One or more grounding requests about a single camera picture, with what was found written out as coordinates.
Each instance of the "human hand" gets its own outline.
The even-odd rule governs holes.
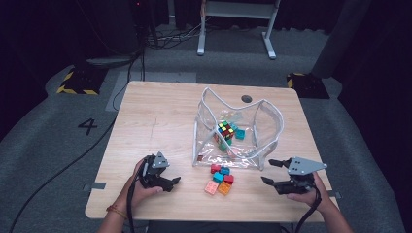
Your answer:
[[[322,179],[319,177],[317,172],[313,173],[315,179],[315,185],[318,190],[321,192],[322,201],[319,204],[317,210],[319,212],[324,212],[329,209],[330,205],[334,205],[329,198],[329,194],[326,191],[325,185],[322,182]],[[316,199],[316,190],[312,188],[309,192],[304,194],[289,193],[287,197],[293,201],[306,203],[308,206],[312,206]]]
[[[139,170],[140,165],[143,163],[143,159],[140,160],[136,166],[134,167],[134,171],[132,176],[127,180],[127,182],[125,183],[123,189],[121,190],[118,198],[115,201],[115,205],[118,206],[118,209],[122,209],[122,210],[126,210],[126,202],[127,202],[127,192],[128,189],[130,188],[134,177],[136,176],[136,173]],[[155,186],[155,187],[150,187],[150,188],[144,188],[142,186],[142,184],[140,183],[140,181],[137,181],[134,187],[134,194],[133,194],[133,198],[131,200],[131,206],[132,208],[136,208],[139,203],[150,196],[153,196],[157,193],[160,193],[163,191],[163,188],[160,186]]]

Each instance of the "clear plastic bag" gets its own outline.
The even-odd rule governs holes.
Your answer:
[[[244,130],[244,138],[226,140],[219,124]],[[220,164],[263,170],[265,157],[276,149],[284,128],[280,111],[265,99],[233,108],[212,89],[205,88],[194,121],[193,166]]]

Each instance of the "printed number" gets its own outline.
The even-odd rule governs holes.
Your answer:
[[[85,122],[79,124],[79,128],[86,128],[87,132],[86,135],[88,135],[90,133],[91,128],[97,128],[97,125],[93,125],[94,123],[94,119],[90,118],[88,120],[86,120]]]

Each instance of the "bracelet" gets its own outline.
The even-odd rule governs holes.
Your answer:
[[[121,211],[119,211],[118,209],[116,209],[116,205],[111,205],[106,209],[107,212],[113,211],[118,213],[119,215],[121,215],[125,220],[127,220],[127,215]]]

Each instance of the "metal stand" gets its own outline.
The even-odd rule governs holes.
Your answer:
[[[201,17],[201,28],[199,35],[199,44],[197,47],[197,54],[203,55],[205,53],[206,30],[205,24],[206,16],[211,17],[249,17],[249,18],[263,18],[269,19],[267,32],[262,32],[264,44],[266,45],[267,54],[270,59],[276,58],[275,50],[270,42],[270,34],[272,32],[273,24],[278,13],[279,4],[281,0],[276,0],[274,4],[254,4],[254,3],[233,3],[233,2],[206,2],[205,16]]]

